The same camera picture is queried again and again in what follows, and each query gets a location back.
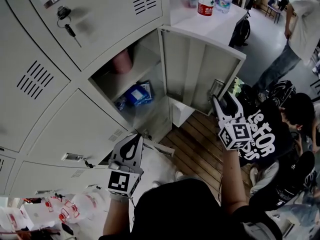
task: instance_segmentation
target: key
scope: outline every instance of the key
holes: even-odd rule
[[[74,40],[77,42],[77,44],[80,46],[80,48],[82,48],[81,44],[79,43],[79,41],[76,38],[76,34],[75,32],[72,30],[72,28],[70,27],[70,25],[65,24],[64,28],[66,29],[66,31],[69,33],[70,36],[72,36],[74,38]]]

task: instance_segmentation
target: hand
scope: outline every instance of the hand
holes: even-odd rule
[[[312,152],[315,154],[315,153],[318,152],[318,150],[320,150],[320,147],[317,146],[317,144],[314,143],[314,144],[312,145]]]
[[[302,139],[301,139],[301,135],[300,133],[298,133],[298,139],[294,140],[295,144],[297,145],[297,147],[302,150]]]
[[[287,40],[289,40],[289,38],[290,38],[291,35],[292,35],[291,30],[290,30],[289,28],[285,28],[284,35],[285,35],[285,38],[286,38]]]

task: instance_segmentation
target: black hair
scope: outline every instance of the black hair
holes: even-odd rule
[[[308,95],[297,93],[285,104],[284,114],[292,125],[303,126],[304,130],[310,129],[315,119],[315,108]]]

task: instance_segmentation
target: tiled floor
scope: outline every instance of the tiled floor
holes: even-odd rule
[[[278,24],[274,24],[272,17],[265,17],[265,12],[259,9],[253,8],[249,13],[251,34],[246,41],[248,46],[235,48],[246,54],[246,60],[237,76],[252,86],[286,45],[287,40],[284,35],[286,13],[282,13]],[[318,79],[311,71],[313,67],[313,62],[304,65],[300,61],[282,80],[290,80],[297,92],[306,93],[313,99],[317,97],[317,92],[310,87],[310,84]]]

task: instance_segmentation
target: backpack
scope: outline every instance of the backpack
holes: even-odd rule
[[[276,83],[268,96],[278,107],[285,107],[286,101],[295,94],[296,87],[289,80],[284,80]]]
[[[250,22],[247,17],[235,27],[234,32],[235,36],[231,40],[232,44],[239,47],[247,46],[248,44],[245,42],[249,38],[251,32]]]

